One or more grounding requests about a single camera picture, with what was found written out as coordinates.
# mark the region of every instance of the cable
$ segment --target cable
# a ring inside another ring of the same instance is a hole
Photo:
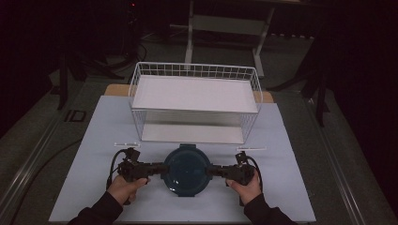
[[[141,47],[144,49],[144,56],[141,57],[141,56],[137,53],[137,61],[138,61],[138,62],[143,62],[143,61],[145,61],[145,59],[146,59],[146,54],[147,54],[148,50],[147,50],[147,48],[146,48],[143,44],[141,44],[141,43],[139,43],[138,46],[141,46]],[[131,73],[131,75],[129,76],[129,79],[127,80],[127,84],[130,84],[130,83],[131,83],[131,79],[132,79],[132,76],[134,75],[134,71],[133,71],[133,72]]]
[[[125,71],[125,70],[131,68],[131,67],[134,66],[134,65],[135,65],[134,63],[131,63],[131,64],[129,64],[127,67],[121,68],[120,70],[115,71],[114,73],[117,74],[117,73],[123,72],[123,71]]]
[[[82,139],[79,139],[79,140],[77,140],[77,141],[75,141],[75,142],[72,142],[72,143],[68,144],[67,146],[65,146],[64,148],[62,148],[62,149],[59,150],[58,152],[56,152],[52,157],[50,157],[49,159],[47,159],[47,161],[44,162],[43,165],[41,165],[41,167],[38,169],[38,171],[35,173],[35,175],[34,175],[33,178],[31,179],[30,183],[27,185],[27,188],[25,189],[25,191],[24,191],[24,193],[23,193],[23,196],[22,196],[22,198],[21,198],[21,200],[20,200],[20,203],[19,203],[18,206],[17,206],[17,209],[16,209],[16,211],[15,211],[15,213],[14,213],[14,216],[12,217],[12,220],[11,220],[11,222],[9,223],[10,225],[14,224],[15,219],[17,218],[17,215],[18,215],[18,213],[19,213],[20,210],[21,210],[21,206],[23,205],[23,200],[24,200],[24,198],[26,197],[26,195],[27,195],[29,189],[32,187],[32,185],[33,185],[34,181],[36,180],[36,178],[38,178],[38,175],[40,174],[40,172],[50,163],[51,160],[53,160],[55,157],[57,157],[60,153],[62,153],[63,151],[67,150],[68,148],[72,147],[74,144],[79,143],[79,142],[81,142],[81,141],[82,141]]]
[[[112,175],[117,170],[117,168],[114,169],[115,161],[116,161],[117,156],[122,152],[125,152],[125,149],[117,151],[114,156],[114,159],[112,159],[111,170],[109,171],[109,176],[108,176],[108,179],[106,180],[106,189],[108,189],[108,187],[112,184],[112,180],[113,180]]]
[[[254,158],[252,158],[252,157],[246,157],[246,158],[253,162],[254,167],[258,172],[258,178],[260,179],[261,192],[263,192],[263,178],[261,177],[260,168],[258,167],[257,162],[255,162]]]
[[[182,29],[182,30],[176,31],[175,33],[169,35],[168,38],[172,38],[172,37],[174,37],[174,36],[177,36],[177,35],[179,35],[179,34],[182,34],[182,33],[186,32],[186,31],[188,31],[188,28],[184,28],[184,29]],[[161,42],[161,41],[164,40],[164,38],[161,38],[161,37],[155,37],[154,39],[150,39],[150,38],[149,38],[149,37],[155,36],[155,35],[157,35],[157,34],[156,34],[156,33],[150,33],[150,34],[148,34],[148,35],[145,35],[145,36],[141,37],[141,40],[149,41],[149,42]]]
[[[128,64],[132,64],[133,59],[134,59],[133,56],[127,54],[127,55],[125,56],[125,59],[124,59],[123,61],[120,61],[120,62],[118,62],[118,63],[111,64],[111,65],[105,65],[105,64],[101,64],[101,65],[102,65],[103,67],[105,67],[105,68],[108,68],[108,69],[122,68],[122,67],[127,66]]]

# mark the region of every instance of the hand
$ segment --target hand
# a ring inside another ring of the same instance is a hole
[[[136,193],[138,188],[144,186],[149,180],[146,178],[141,178],[128,183],[123,176],[118,175],[115,177],[114,182],[109,186],[107,191],[117,200],[117,202],[123,206],[126,200],[131,203],[136,198]]]
[[[259,194],[261,194],[257,170],[254,170],[254,176],[247,186],[242,186],[240,183],[234,180],[226,179],[225,182],[228,184],[229,187],[231,187],[239,194],[240,199],[242,200],[244,205],[246,205]]]

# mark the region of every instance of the wire basket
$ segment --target wire basket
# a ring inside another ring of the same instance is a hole
[[[176,63],[138,63],[129,97],[141,141],[178,143],[245,143],[263,102],[254,67]]]

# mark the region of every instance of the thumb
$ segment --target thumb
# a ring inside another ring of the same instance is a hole
[[[240,183],[228,179],[226,179],[226,183],[228,184],[229,187],[231,187],[234,191],[236,191],[240,195],[240,192],[242,191],[242,185]]]

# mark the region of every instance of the sleeve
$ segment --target sleeve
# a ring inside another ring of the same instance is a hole
[[[297,224],[285,215],[278,207],[270,208],[264,194],[260,194],[245,205],[244,214],[253,225],[291,225]]]
[[[123,212],[123,207],[107,191],[93,207],[85,208],[68,225],[110,225]]]

